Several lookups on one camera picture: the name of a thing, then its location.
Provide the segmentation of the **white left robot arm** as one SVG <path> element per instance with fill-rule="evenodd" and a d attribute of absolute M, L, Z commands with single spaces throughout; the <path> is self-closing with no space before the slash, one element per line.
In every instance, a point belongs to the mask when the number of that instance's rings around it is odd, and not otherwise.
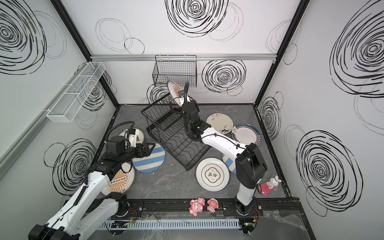
<path fill-rule="evenodd" d="M 86 240 L 110 217 L 124 217 L 132 211 L 125 194 L 111 192 L 89 214 L 86 213 L 99 193 L 123 169 L 124 163 L 148 157 L 155 148 L 155 144 L 136 142 L 133 135 L 135 122 L 126 121 L 121 125 L 130 125 L 129 136 L 111 138 L 114 129 L 107 131 L 106 151 L 87 169 L 83 184 L 44 225 L 33 227 L 28 234 L 30 240 Z"/>

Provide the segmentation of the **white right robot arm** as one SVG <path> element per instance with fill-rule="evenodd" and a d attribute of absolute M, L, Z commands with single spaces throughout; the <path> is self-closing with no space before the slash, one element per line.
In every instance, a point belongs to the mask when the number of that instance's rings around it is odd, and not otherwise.
<path fill-rule="evenodd" d="M 235 162 L 240 182 L 236 208 L 240 215 L 245 216 L 256 202 L 255 192 L 268 166 L 257 145 L 236 142 L 201 120 L 198 103 L 188 96 L 189 85 L 186 81 L 184 88 L 179 90 L 185 132 L 191 140 L 209 145 Z"/>

